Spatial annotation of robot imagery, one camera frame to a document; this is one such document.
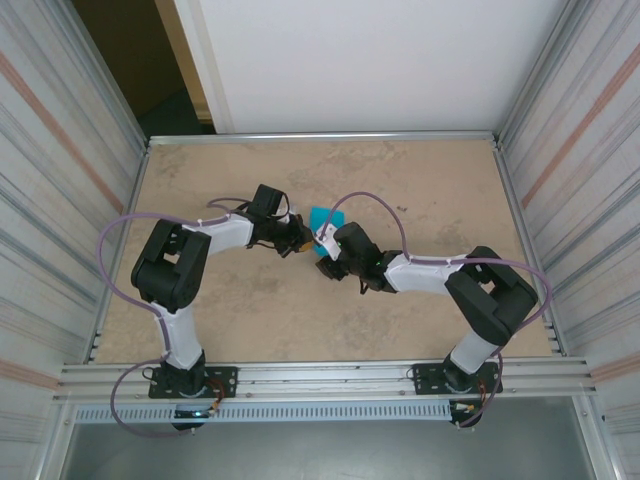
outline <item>corrugated metal wall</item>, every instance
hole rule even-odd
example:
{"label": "corrugated metal wall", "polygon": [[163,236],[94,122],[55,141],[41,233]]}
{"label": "corrugated metal wall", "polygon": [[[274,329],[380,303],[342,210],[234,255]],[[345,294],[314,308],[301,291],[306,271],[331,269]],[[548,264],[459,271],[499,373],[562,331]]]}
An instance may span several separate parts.
{"label": "corrugated metal wall", "polygon": [[83,360],[104,289],[95,242],[144,155],[81,28],[63,1],[0,4],[2,479],[26,475],[60,366]]}
{"label": "corrugated metal wall", "polygon": [[592,368],[640,475],[640,2],[588,2],[526,114],[502,135],[569,352]]}

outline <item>blue towel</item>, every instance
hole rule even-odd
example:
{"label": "blue towel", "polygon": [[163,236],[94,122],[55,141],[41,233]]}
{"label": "blue towel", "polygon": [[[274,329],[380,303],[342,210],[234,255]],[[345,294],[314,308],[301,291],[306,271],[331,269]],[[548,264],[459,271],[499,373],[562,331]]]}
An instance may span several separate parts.
{"label": "blue towel", "polygon": [[[314,236],[318,231],[318,229],[322,227],[322,225],[324,225],[324,222],[327,221],[327,217],[329,216],[330,211],[331,211],[330,208],[311,207],[311,216],[309,217],[309,224],[310,224],[309,228],[313,232]],[[333,216],[331,217],[331,223],[336,228],[340,228],[342,225],[344,225],[344,212],[341,212],[340,210],[336,210]],[[321,257],[325,257],[329,255],[327,251],[324,249],[324,247],[319,247],[317,245],[314,245],[313,250]]]}

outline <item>beige table surface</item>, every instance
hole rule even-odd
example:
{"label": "beige table surface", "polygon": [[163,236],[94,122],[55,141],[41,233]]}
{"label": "beige table surface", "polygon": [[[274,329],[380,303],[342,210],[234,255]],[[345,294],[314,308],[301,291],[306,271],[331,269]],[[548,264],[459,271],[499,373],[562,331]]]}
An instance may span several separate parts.
{"label": "beige table surface", "polygon": [[[136,210],[183,218],[217,216],[206,202],[251,198],[260,183],[281,189],[305,220],[355,190],[382,196],[402,219],[415,255],[455,255],[487,245],[523,260],[490,146],[485,141],[337,142],[155,146]],[[368,198],[348,201],[381,249],[400,248],[397,227]],[[117,284],[129,283],[154,221],[131,226]],[[346,361],[444,357],[469,330],[448,296],[358,293],[358,280],[330,281],[313,252],[280,258],[256,247],[209,258],[195,301],[208,361]],[[97,361],[157,358],[162,346],[147,312],[113,297]],[[520,332],[509,356],[550,355],[541,321]]]}

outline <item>metal grate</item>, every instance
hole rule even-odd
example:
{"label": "metal grate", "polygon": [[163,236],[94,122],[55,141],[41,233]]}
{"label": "metal grate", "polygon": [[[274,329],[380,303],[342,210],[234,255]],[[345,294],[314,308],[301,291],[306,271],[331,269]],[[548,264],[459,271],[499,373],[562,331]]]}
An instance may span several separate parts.
{"label": "metal grate", "polygon": [[[189,410],[206,406],[189,405]],[[123,405],[118,415],[127,423],[180,423],[176,405]],[[448,400],[406,400],[367,402],[229,402],[215,416],[203,419],[212,423],[233,422],[317,422],[344,420],[451,420]],[[78,409],[76,423],[113,423],[108,405],[85,405]]]}

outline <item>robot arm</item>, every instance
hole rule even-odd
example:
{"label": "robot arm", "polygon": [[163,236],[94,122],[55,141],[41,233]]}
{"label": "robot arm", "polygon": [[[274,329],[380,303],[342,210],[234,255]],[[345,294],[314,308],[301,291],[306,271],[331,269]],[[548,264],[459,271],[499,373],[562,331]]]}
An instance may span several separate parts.
{"label": "robot arm", "polygon": [[[279,214],[283,197],[287,206]],[[205,357],[196,336],[192,302],[207,257],[261,242],[271,243],[282,257],[307,250],[311,231],[290,210],[283,192],[260,185],[246,210],[234,210],[223,223],[188,227],[157,222],[133,268],[131,283],[162,314],[171,349],[161,367],[171,388],[185,396],[197,395],[203,388]]]}
{"label": "robot arm", "polygon": [[[328,256],[316,265],[328,278],[342,280],[352,274],[360,278],[360,293],[367,290],[400,293],[419,290],[450,295],[471,331],[444,361],[448,386],[464,391],[483,363],[507,344],[535,306],[538,296],[511,267],[494,264],[451,264],[463,258],[500,258],[487,247],[456,257],[413,257],[401,251],[381,252],[355,222],[339,229],[329,225],[316,242]],[[441,265],[425,265],[431,260]],[[493,284],[489,291],[483,285]]]}

